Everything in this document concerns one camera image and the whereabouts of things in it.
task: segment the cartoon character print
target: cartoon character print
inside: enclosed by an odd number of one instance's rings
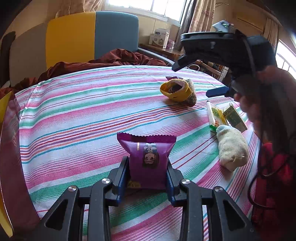
[[[157,168],[159,164],[159,154],[155,143],[146,143],[143,152],[143,167],[151,169]]]

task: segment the silver bolt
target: silver bolt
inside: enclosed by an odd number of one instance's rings
[[[182,182],[183,184],[185,184],[185,185],[188,185],[188,184],[190,183],[190,180],[187,179],[187,178],[184,178],[184,179],[181,180],[181,182]]]
[[[215,190],[216,192],[222,192],[222,191],[223,191],[223,188],[217,186],[217,187],[214,188],[214,190]]]
[[[104,184],[108,184],[110,182],[111,182],[111,180],[109,178],[103,178],[102,179],[102,183],[104,183]]]
[[[76,191],[76,189],[77,189],[77,187],[74,186],[74,185],[68,187],[68,191],[69,191],[69,192],[74,192],[74,191]]]

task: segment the striped bedsheet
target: striped bedsheet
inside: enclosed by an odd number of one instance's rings
[[[166,76],[191,78],[197,94],[192,108],[162,95]],[[119,131],[136,135],[172,134],[177,142],[169,156],[173,168],[200,186],[220,185],[246,215],[247,188],[257,169],[259,141],[247,116],[243,133],[248,163],[233,173],[219,165],[218,141],[210,132],[205,92],[222,84],[201,72],[170,67],[118,66],[80,71],[43,81],[19,92],[20,151],[26,184],[40,217],[70,185],[86,187],[107,177],[127,155],[116,140]],[[220,107],[231,98],[210,101]],[[129,191],[119,207],[110,208],[112,240],[178,240],[181,208],[165,193]],[[83,235],[87,235],[88,207]],[[204,211],[205,240],[208,239]]]

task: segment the sock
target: sock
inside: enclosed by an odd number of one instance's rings
[[[226,125],[217,128],[220,164],[233,172],[244,166],[249,158],[249,147],[242,133]]]
[[[163,83],[160,92],[169,99],[192,107],[196,104],[196,94],[191,79],[171,79]]]

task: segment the white sock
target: white sock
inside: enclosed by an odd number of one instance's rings
[[[233,172],[245,165],[249,158],[248,144],[241,132],[231,126],[217,128],[220,164]]]

